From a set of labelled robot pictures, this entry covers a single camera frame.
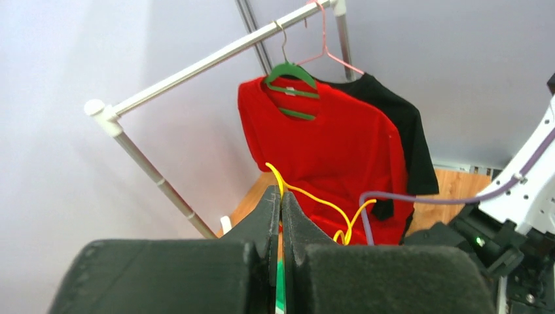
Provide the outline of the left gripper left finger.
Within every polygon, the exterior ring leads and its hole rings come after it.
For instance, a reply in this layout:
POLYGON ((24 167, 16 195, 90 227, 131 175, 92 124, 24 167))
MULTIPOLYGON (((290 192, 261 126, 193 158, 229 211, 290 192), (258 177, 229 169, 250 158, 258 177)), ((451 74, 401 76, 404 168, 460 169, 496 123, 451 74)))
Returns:
POLYGON ((101 239, 75 257, 51 313, 273 313, 281 196, 269 186, 219 239, 101 239))

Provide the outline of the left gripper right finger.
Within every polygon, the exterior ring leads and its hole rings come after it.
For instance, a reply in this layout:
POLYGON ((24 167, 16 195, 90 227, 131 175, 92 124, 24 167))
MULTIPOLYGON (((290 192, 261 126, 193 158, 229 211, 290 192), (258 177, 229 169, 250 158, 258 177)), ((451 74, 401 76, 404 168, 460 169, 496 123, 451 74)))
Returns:
POLYGON ((494 313, 476 265, 437 246, 343 246, 283 196, 287 313, 494 313))

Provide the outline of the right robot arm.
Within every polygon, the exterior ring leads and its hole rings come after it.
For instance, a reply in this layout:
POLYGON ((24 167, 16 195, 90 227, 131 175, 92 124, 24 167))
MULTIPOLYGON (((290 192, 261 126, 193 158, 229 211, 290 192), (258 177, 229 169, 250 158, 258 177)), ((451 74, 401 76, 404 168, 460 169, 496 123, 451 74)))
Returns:
POLYGON ((498 313, 553 313, 554 104, 516 156, 466 199, 459 214, 404 242, 465 251, 498 313))

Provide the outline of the green plastic bin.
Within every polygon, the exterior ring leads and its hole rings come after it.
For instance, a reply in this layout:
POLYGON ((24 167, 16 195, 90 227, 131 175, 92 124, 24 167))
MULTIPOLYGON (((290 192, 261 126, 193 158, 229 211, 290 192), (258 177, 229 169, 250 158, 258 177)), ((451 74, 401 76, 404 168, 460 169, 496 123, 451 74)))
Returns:
POLYGON ((285 272, 282 259, 278 260, 276 268, 276 313, 285 314, 285 272))

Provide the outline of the red shirt on hanger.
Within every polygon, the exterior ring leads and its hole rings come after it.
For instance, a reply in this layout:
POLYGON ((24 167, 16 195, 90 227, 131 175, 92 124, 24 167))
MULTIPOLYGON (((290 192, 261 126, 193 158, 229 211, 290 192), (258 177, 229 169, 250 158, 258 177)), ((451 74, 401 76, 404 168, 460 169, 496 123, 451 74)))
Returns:
POLYGON ((238 88, 238 110, 250 153, 263 172, 275 167, 296 187, 305 215, 328 236, 346 227, 367 191, 406 194, 401 138, 379 109, 326 84, 318 98, 291 96, 300 81, 263 78, 238 88))

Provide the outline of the black shirt on hanger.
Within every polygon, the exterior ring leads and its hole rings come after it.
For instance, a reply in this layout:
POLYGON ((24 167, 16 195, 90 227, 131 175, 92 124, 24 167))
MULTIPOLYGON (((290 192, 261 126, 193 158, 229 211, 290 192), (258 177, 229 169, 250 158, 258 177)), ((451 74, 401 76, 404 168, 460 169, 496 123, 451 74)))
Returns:
POLYGON ((349 207, 361 193, 438 194, 419 110, 367 73, 353 82, 319 81, 325 93, 322 125, 313 143, 323 145, 323 166, 332 171, 326 187, 340 183, 349 207))

